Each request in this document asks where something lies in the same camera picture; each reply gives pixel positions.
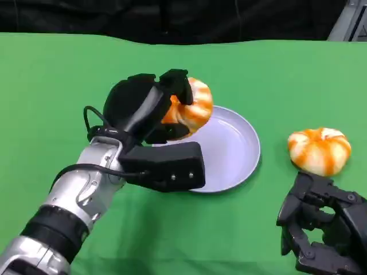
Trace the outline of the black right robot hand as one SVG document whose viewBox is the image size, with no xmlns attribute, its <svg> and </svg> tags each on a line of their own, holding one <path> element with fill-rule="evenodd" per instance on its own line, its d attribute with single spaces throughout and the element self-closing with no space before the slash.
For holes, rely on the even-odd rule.
<svg viewBox="0 0 367 275">
<path fill-rule="evenodd" d="M 276 221 L 281 254 L 308 274 L 366 274 L 366 198 L 299 171 Z"/>
</svg>

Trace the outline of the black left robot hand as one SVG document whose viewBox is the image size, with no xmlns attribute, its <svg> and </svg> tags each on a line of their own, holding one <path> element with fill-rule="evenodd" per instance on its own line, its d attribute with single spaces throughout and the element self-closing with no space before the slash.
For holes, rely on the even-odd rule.
<svg viewBox="0 0 367 275">
<path fill-rule="evenodd" d="M 148 144 L 188 136 L 189 127 L 178 119 L 163 122 L 173 107 L 172 96 L 183 105 L 193 104 L 188 71 L 170 69 L 158 81 L 155 78 L 154 74 L 141 73 L 115 84 L 104 103 L 104 118 L 111 127 Z"/>
</svg>

